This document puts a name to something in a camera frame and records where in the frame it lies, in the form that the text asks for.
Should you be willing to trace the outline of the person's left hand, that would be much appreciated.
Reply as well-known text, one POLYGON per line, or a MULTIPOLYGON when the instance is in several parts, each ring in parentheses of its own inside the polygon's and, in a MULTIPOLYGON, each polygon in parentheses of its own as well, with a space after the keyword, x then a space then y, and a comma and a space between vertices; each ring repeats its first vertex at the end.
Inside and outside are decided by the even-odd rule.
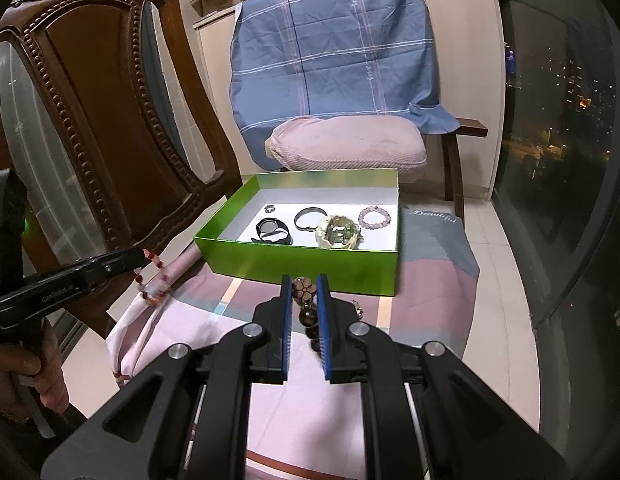
POLYGON ((37 353, 11 344, 0 344, 0 414, 25 422, 29 418, 26 404, 13 382, 15 376, 33 381, 33 388, 45 408, 63 414, 69 394, 62 371, 62 354, 50 322, 45 321, 42 344, 37 353))

